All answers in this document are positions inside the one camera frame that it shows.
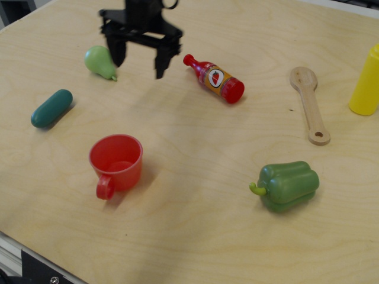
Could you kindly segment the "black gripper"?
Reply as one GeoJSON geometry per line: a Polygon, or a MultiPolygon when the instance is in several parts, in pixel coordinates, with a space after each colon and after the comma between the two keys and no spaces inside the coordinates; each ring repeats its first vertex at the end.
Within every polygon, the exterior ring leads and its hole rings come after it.
{"type": "Polygon", "coordinates": [[[163,18],[164,9],[174,9],[163,1],[125,1],[124,9],[102,9],[99,11],[113,63],[120,67],[126,58],[126,42],[155,44],[156,79],[164,76],[171,59],[181,52],[182,30],[163,18]]]}

